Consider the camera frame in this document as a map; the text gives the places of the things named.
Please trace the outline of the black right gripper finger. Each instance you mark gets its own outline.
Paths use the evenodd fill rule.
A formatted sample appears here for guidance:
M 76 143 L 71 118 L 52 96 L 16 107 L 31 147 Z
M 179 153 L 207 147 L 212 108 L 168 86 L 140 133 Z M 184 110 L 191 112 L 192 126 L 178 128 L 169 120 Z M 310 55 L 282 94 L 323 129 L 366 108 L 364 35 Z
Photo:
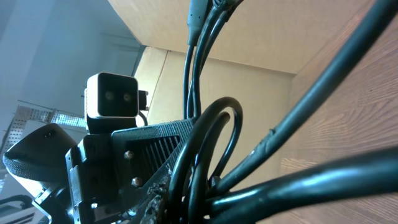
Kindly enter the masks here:
M 167 174 L 160 181 L 153 183 L 146 191 L 146 199 L 136 210 L 136 216 L 130 223 L 165 224 L 169 223 L 167 205 L 171 175 Z

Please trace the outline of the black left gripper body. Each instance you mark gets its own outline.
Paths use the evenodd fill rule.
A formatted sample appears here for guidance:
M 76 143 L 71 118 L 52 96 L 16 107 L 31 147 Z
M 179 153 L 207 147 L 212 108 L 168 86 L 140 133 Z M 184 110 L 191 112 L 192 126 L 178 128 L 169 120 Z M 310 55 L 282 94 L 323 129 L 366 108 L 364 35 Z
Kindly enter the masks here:
M 76 142 L 57 124 L 32 132 L 41 192 L 33 205 L 50 223 L 129 223 L 123 215 L 111 134 Z

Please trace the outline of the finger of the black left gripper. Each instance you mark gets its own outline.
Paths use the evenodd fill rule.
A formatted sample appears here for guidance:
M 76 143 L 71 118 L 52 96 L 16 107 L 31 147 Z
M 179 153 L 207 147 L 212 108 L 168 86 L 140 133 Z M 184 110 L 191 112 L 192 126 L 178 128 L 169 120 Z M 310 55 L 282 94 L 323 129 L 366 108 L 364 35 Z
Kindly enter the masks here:
M 168 196 L 178 155 L 193 128 L 191 119 L 122 129 L 111 134 L 123 215 L 142 218 L 156 196 Z

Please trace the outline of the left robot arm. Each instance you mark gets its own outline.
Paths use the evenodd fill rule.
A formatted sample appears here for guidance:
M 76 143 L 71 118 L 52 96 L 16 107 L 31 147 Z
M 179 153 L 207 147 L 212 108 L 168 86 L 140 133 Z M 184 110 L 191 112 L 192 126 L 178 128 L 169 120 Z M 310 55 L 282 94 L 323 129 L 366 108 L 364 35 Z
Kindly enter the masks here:
M 193 128 L 190 119 L 88 134 L 59 125 L 30 133 L 3 154 L 50 223 L 161 223 L 170 176 Z

